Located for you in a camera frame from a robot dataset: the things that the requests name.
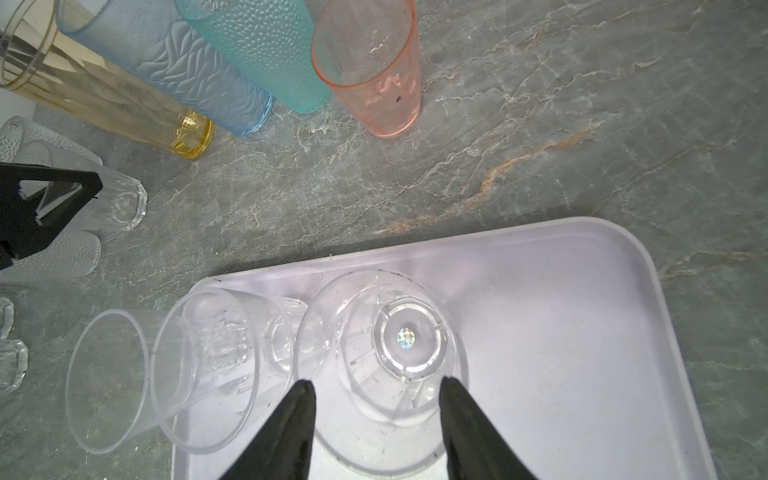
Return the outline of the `lilac plastic tray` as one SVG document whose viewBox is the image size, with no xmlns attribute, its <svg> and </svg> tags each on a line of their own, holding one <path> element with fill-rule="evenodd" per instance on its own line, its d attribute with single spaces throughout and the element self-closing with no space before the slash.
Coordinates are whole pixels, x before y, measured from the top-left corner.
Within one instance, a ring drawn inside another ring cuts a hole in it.
<svg viewBox="0 0 768 480">
<path fill-rule="evenodd" d="M 362 267 L 412 277 L 457 315 L 469 391 L 537 477 L 716 477 L 655 266 L 626 229 L 574 217 L 201 285 L 308 296 Z"/>
</svg>

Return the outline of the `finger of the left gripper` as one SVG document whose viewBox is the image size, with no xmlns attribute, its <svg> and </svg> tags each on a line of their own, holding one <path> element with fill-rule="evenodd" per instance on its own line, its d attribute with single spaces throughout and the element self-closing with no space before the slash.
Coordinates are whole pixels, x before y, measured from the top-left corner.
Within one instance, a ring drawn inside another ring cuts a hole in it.
<svg viewBox="0 0 768 480">
<path fill-rule="evenodd" d="M 45 250 L 104 184 L 92 171 L 1 165 L 1 267 Z"/>
</svg>

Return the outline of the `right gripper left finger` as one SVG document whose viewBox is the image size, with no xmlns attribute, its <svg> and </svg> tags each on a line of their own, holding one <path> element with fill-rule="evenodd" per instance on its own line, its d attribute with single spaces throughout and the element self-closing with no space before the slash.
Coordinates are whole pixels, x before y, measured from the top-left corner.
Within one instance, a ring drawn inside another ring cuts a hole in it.
<svg viewBox="0 0 768 480">
<path fill-rule="evenodd" d="M 298 380 L 221 479 L 308 479 L 315 419 L 314 386 Z"/>
</svg>

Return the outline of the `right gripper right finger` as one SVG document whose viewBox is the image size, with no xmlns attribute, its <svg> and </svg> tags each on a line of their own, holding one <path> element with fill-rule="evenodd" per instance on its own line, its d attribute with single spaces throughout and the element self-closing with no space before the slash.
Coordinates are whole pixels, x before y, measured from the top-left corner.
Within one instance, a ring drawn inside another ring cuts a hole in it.
<svg viewBox="0 0 768 480">
<path fill-rule="evenodd" d="M 457 378 L 441 380 L 439 406 L 449 479 L 536 479 Z"/>
</svg>

